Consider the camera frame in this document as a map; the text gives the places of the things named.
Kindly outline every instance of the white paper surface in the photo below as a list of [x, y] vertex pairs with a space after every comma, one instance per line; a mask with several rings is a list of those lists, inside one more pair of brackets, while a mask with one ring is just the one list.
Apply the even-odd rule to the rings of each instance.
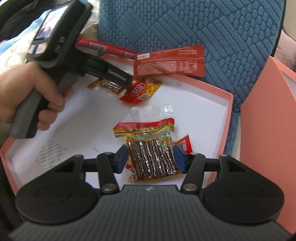
[[[126, 71], [130, 66], [117, 64]], [[65, 110], [48, 131], [38, 131], [36, 137], [17, 140], [7, 153], [11, 166], [24, 185], [50, 168], [75, 154], [95, 158], [98, 154], [116, 152], [122, 143], [113, 133], [113, 127], [129, 112], [131, 104], [118, 100], [104, 91], [86, 87], [96, 78], [83, 77], [75, 86], [74, 94], [67, 99]], [[176, 138], [189, 133], [194, 152], [215, 158], [225, 126], [229, 102], [196, 87], [168, 77], [160, 77], [164, 84], [142, 106], [172, 105], [175, 115]], [[122, 182], [115, 175], [120, 188]], [[184, 175], [139, 185], [176, 184], [179, 188]], [[98, 188], [97, 173], [87, 173], [86, 180]]]

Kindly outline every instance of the ridged gray surface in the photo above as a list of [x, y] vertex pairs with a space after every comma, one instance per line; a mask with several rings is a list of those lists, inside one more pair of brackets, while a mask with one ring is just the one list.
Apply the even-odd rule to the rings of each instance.
[[60, 226], [24, 223], [15, 241], [285, 241], [289, 234], [275, 222], [237, 226], [212, 216], [197, 196], [175, 186], [125, 186], [101, 198], [78, 221]]

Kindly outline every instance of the transparent plastic bag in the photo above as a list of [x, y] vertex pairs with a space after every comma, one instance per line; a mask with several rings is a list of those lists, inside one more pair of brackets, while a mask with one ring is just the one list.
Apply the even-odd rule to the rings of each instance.
[[180, 174], [173, 155], [172, 106], [133, 107], [113, 131], [129, 147], [123, 181], [155, 180]]

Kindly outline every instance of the gray handle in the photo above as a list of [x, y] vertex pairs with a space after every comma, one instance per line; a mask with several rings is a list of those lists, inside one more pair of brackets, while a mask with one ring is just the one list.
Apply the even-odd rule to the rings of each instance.
[[[78, 81], [78, 76], [66, 73], [58, 85], [58, 91], [64, 93]], [[48, 107], [48, 101], [36, 90], [18, 106], [10, 129], [10, 136], [15, 139], [33, 138], [37, 132], [38, 113]]]

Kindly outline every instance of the cardboard box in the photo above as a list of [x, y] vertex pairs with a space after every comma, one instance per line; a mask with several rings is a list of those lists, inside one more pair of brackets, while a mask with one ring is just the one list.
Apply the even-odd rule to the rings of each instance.
[[278, 222], [296, 231], [296, 73], [269, 57], [241, 106], [240, 161], [276, 183], [285, 204]]

